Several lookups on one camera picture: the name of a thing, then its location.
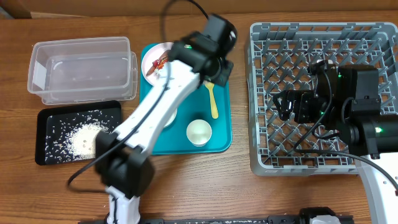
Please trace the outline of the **white cup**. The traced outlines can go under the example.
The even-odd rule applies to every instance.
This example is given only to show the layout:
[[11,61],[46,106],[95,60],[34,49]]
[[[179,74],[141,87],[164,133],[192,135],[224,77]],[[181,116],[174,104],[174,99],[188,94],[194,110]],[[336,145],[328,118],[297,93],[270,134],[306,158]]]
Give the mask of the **white cup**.
[[194,146],[202,147],[210,140],[212,128],[205,120],[196,119],[187,126],[186,135]]

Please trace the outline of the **small white bowl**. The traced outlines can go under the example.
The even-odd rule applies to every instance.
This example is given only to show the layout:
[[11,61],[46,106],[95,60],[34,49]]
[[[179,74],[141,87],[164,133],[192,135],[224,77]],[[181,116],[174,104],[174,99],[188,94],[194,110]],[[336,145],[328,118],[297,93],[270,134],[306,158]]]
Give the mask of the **small white bowl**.
[[175,120],[176,116],[177,116],[177,110],[175,110],[175,111],[172,113],[172,115],[170,116],[170,118],[168,119],[168,121],[166,122],[166,124],[164,125],[164,128],[169,127],[169,126],[173,123],[173,121]]

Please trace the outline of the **red snack wrapper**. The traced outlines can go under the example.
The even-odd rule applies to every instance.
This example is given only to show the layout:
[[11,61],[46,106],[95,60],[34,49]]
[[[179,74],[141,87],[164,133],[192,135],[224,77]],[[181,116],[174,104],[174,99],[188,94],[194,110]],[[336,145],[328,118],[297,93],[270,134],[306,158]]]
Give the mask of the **red snack wrapper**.
[[168,62],[168,56],[161,57],[154,62],[155,71],[159,72],[163,69],[164,65]]

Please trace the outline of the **large white plate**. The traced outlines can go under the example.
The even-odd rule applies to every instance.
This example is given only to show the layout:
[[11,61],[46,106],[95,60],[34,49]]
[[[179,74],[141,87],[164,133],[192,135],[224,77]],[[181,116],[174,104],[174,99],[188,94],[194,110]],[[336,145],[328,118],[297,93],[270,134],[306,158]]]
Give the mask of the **large white plate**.
[[152,66],[152,62],[157,60],[164,52],[168,52],[173,46],[172,42],[165,42],[160,44],[155,44],[150,47],[149,50],[144,54],[141,60],[141,72],[145,80],[150,85],[155,85],[159,80],[166,78],[167,72],[165,65],[161,71],[158,73],[153,73],[152,75],[146,76],[146,73]]

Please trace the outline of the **white rice pile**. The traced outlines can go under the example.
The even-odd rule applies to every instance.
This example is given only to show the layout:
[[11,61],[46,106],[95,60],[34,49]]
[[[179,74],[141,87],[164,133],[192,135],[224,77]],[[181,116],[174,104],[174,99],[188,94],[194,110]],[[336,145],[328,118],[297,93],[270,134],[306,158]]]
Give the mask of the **white rice pile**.
[[47,118],[44,161],[61,164],[95,157],[95,137],[120,122],[115,108],[51,115]]

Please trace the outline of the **brown sausage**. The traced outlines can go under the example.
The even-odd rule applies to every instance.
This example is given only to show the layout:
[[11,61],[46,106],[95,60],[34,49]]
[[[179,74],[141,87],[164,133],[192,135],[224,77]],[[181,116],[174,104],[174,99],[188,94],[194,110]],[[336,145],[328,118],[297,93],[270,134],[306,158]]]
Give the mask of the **brown sausage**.
[[[164,52],[159,58],[164,57],[164,56],[167,56],[167,52]],[[154,62],[155,62],[155,60],[152,62],[151,68],[150,68],[149,71],[146,73],[146,76],[147,76],[147,77],[148,77],[149,75],[152,75],[153,73],[158,73],[158,72],[155,71]]]

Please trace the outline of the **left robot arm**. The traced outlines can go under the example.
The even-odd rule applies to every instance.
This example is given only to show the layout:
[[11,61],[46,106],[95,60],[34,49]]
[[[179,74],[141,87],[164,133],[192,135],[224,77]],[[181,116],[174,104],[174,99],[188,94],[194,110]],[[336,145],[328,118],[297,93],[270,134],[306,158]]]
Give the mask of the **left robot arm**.
[[237,39],[234,25],[212,14],[203,32],[175,41],[158,81],[136,110],[112,133],[95,139],[95,171],[109,195],[106,223],[139,223],[140,196],[152,182],[150,155],[164,125],[183,100],[204,81],[225,86],[233,63],[227,54]]

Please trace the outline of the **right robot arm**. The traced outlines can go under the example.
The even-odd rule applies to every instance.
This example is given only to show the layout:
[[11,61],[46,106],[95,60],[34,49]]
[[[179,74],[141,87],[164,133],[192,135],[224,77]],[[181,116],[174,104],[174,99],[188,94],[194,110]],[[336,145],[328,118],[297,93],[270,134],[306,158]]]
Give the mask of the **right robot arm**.
[[[284,90],[272,100],[281,120],[291,116],[312,127],[293,146],[300,154],[345,156],[354,160],[366,192],[373,223],[397,223],[397,115],[381,113],[379,72],[372,65],[311,64],[312,90]],[[301,143],[323,126],[348,152],[302,149]]]

